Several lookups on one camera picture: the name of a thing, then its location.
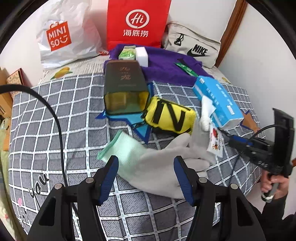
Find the black right sleeve forearm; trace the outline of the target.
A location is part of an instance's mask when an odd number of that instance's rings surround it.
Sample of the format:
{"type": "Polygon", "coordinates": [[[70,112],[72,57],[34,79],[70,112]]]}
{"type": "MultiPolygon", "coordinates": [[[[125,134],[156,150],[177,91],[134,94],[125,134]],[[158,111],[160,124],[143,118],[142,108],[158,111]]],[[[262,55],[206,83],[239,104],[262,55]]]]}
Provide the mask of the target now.
{"type": "Polygon", "coordinates": [[[260,223],[266,240],[294,240],[295,238],[295,214],[283,218],[287,195],[266,203],[260,212],[251,204],[252,209],[260,223]]]}

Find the person's right hand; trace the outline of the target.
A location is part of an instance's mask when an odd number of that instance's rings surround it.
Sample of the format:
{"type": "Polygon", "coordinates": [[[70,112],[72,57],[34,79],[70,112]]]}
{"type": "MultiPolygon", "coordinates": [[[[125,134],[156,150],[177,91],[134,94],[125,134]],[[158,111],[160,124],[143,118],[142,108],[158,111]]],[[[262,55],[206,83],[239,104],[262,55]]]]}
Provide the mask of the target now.
{"type": "Polygon", "coordinates": [[[269,192],[276,184],[278,184],[277,190],[274,195],[274,199],[285,197],[288,194],[288,188],[290,179],[285,178],[281,175],[269,176],[269,172],[266,170],[262,171],[260,178],[260,190],[263,193],[269,192]]]}

